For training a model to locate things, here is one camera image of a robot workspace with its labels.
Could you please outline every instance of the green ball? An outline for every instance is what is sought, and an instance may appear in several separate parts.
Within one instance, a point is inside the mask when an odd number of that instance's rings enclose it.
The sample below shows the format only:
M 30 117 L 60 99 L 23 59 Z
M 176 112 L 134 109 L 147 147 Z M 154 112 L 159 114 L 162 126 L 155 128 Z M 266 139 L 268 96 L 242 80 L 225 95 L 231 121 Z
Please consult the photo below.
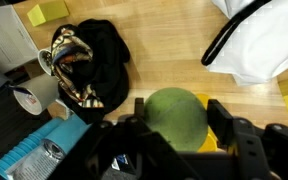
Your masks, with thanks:
M 145 122 L 176 151 L 197 151 L 207 136 L 207 114 L 190 91 L 166 88 L 152 94 L 144 106 Z

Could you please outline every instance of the paper cup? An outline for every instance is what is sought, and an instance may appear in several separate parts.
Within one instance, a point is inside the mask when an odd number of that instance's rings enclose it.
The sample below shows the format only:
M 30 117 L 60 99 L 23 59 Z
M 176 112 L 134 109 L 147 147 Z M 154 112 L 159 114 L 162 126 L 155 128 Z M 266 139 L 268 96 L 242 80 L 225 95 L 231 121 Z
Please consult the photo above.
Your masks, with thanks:
M 40 66 L 42 67 L 42 69 L 43 69 L 48 75 L 51 75 L 51 68 L 50 68 L 49 66 L 47 66 L 46 60 L 43 58 L 43 55 L 46 54 L 46 53 L 51 53 L 51 51 L 48 50 L 48 49 L 41 49 L 41 50 L 38 52 L 37 59 L 38 59 L 38 62 L 39 62 L 39 64 L 40 64 Z
M 13 91 L 14 96 L 27 112 L 39 115 L 58 98 L 57 83 L 55 77 L 43 74 L 18 85 L 32 95 Z

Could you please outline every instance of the patterned fabric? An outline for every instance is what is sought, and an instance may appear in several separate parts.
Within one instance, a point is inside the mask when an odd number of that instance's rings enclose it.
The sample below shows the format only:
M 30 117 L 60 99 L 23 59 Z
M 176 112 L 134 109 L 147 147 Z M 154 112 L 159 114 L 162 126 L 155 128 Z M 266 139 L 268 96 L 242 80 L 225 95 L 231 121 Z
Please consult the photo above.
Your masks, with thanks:
M 57 77 L 60 87 L 78 105 L 83 108 L 103 108 L 104 104 L 96 96 L 91 84 L 79 90 L 69 78 L 74 74 L 73 63 L 91 62 L 93 59 L 93 50 L 74 35 L 73 30 L 62 28 L 61 34 L 52 44 L 52 73 Z

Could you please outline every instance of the white bag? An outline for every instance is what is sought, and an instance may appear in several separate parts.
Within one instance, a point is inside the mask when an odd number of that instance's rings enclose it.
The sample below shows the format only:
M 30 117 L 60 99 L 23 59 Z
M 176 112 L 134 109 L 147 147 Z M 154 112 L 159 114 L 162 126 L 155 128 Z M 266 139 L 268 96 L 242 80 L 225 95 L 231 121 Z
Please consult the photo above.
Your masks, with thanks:
M 202 58 L 210 72 L 233 74 L 242 86 L 269 82 L 288 69 L 288 0 L 213 2 L 232 19 Z

